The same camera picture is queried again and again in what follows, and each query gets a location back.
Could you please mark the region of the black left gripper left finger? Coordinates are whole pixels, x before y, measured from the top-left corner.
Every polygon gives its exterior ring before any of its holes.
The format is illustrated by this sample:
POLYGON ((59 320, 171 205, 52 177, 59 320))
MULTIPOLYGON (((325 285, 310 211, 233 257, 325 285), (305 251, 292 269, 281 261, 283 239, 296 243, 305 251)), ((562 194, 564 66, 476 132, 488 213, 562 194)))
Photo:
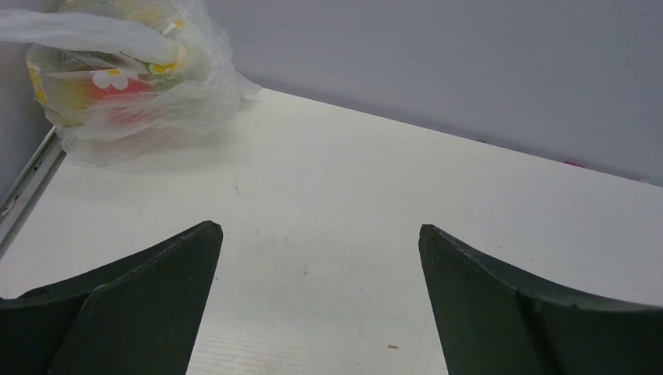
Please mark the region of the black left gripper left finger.
POLYGON ((4 374, 184 374, 223 231, 201 222, 146 250, 1 302, 4 374))

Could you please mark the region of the aluminium table edge rail left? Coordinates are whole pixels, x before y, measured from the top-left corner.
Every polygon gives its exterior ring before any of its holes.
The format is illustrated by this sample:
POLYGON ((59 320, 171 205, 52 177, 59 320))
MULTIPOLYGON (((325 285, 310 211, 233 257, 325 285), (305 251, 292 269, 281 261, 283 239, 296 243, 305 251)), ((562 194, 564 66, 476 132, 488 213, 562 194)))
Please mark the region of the aluminium table edge rail left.
POLYGON ((1 258, 66 157, 52 128, 19 175, 1 205, 1 258))

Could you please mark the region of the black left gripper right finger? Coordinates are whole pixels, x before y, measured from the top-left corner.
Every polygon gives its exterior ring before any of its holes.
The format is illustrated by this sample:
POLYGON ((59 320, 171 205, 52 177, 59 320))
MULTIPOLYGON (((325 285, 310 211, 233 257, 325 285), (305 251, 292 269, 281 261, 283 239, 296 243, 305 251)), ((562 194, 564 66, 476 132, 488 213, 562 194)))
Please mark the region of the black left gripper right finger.
POLYGON ((418 248, 449 373, 661 373, 661 307, 556 284, 431 224, 418 248))

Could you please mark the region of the translucent plastic bag with prints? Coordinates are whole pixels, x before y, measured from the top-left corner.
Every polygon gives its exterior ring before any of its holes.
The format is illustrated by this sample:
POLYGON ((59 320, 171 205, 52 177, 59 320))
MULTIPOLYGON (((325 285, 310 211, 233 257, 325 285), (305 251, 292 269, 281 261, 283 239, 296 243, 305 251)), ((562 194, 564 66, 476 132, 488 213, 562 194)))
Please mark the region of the translucent plastic bag with prints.
POLYGON ((35 98, 63 150, 86 164, 201 141, 260 92, 204 1, 3 9, 1 39, 29 44, 35 98))

